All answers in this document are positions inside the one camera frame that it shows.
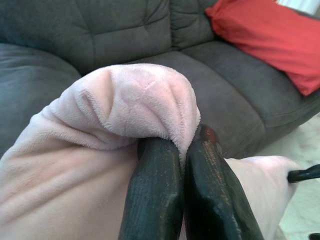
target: tufted cushion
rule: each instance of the tufted cushion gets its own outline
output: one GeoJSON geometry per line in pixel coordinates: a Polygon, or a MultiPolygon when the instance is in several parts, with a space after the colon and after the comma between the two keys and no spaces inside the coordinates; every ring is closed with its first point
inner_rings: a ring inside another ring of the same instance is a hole
{"type": "Polygon", "coordinates": [[[1,0],[0,43],[48,51],[86,74],[167,51],[169,17],[169,0],[1,0]]]}
{"type": "Polygon", "coordinates": [[[217,0],[170,0],[172,46],[183,49],[214,39],[205,9],[217,0]]]}

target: white tile floor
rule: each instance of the white tile floor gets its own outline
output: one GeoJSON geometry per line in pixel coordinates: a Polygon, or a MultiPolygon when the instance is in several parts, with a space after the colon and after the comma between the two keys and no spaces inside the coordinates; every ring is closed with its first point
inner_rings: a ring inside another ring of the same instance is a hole
{"type": "MultiPolygon", "coordinates": [[[[257,156],[286,156],[303,168],[320,164],[320,113],[257,156]]],[[[275,240],[307,240],[320,233],[320,179],[303,181],[280,222],[275,240]]]]}

